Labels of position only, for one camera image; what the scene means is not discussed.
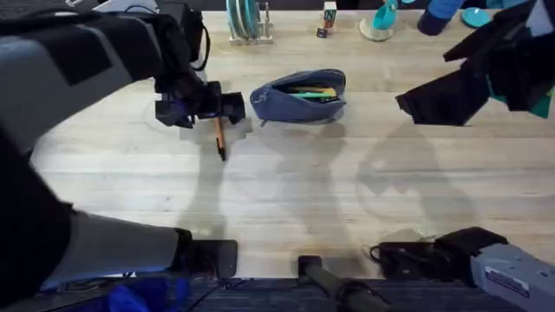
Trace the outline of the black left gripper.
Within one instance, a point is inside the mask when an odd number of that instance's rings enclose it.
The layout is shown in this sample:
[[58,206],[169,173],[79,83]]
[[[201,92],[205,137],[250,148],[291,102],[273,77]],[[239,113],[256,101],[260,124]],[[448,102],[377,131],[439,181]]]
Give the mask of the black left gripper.
[[223,115],[232,125],[245,118],[245,101],[240,92],[222,94],[219,81],[207,82],[206,63],[186,63],[184,68],[153,65],[154,90],[161,98],[155,102],[157,114],[195,114],[200,120]]

